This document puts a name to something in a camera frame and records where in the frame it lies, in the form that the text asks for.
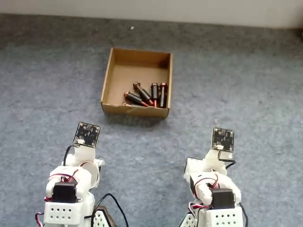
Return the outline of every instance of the black circuit board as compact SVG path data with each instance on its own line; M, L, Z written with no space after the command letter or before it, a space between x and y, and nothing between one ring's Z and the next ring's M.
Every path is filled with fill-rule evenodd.
M95 148L100 130L97 125L79 122L73 143L79 144L78 140L84 140L83 146Z
M233 138L233 130L214 128L212 149L233 152Z

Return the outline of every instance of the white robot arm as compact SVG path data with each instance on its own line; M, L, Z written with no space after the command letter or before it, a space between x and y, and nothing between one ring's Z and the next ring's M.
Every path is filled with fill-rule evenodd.
M46 186L45 227L114 227L115 224L105 208L97 210L90 189L100 181L102 159L95 159L95 147L100 127L80 122L64 156L61 166L49 175ZM68 154L75 147L75 154ZM43 226L36 214L36 222Z
M227 168L235 164L233 138L234 131L214 128L205 158L187 159L184 178L195 199L180 227L243 227L241 191L227 176Z

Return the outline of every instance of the black cable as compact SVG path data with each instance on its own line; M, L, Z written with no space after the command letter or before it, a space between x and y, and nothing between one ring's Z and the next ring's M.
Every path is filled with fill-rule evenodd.
M200 208L199 210L198 210L198 217L197 217L197 225L196 226L199 226L198 224L199 224L199 212L200 212L200 210L201 210L202 208Z
M80 144L79 144L79 145L70 145L70 146L66 149L66 152L65 152L65 155L64 155L64 159L63 159L63 166L66 166L66 158L67 158L68 153L70 152L71 147L78 148L79 146L80 146Z
M117 207L119 208L119 210L121 211L121 214L123 215L123 218L124 218L124 221L125 221L125 224L126 224L126 227L129 227L128 226L128 222L127 222L127 218L126 218L126 215L124 214L124 211L123 209L121 208L120 204L118 203L117 199L114 197L113 194L111 193L107 193L105 194L104 196L102 196L102 198L98 201L98 203L96 204L92 214L91 214L91 220L90 220L90 227L94 227L94 216L98 210L98 206L101 204L101 202L107 197L107 196L110 196L112 197L112 199L115 201Z
M242 203L239 202L239 205L240 205L240 207L242 208L242 212L243 212L243 214L244 214L244 216L245 216L245 227L248 227L248 216L247 216L247 213L246 213L246 211L245 211L245 209L244 209Z
M218 152L218 160L219 161L223 161L223 162L231 162L230 164L227 165L227 167L225 169L228 169L229 167L231 167L234 164L236 164L236 160L222 159L222 158L220 158L220 156L221 156L221 151L219 150L219 152Z

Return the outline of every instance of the red wire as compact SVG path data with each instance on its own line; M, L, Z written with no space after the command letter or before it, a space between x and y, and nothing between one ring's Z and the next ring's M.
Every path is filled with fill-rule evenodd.
M67 179L67 182L69 182L72 178L74 178L75 173L78 171L78 169L75 170L75 172L70 176L70 178Z
M51 178L52 176L68 176L69 178L74 179L76 183L78 183L77 180L76 180L72 175L68 175L68 174L53 174L53 175L50 176L50 178Z
M39 220L39 217L38 217L38 215L42 215L42 214L44 214L44 213L38 212L38 213L35 214L35 219L36 219L36 222L39 225L39 227L43 227L43 225L42 225L42 223L41 223L41 221Z

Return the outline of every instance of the cardboard box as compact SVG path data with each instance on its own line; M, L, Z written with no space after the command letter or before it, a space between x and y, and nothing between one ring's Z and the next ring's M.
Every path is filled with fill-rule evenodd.
M134 92L133 83L151 92L152 83L167 83L166 108L122 105L124 93ZM101 94L104 112L142 117L166 118L170 109L172 83L172 54L112 48Z

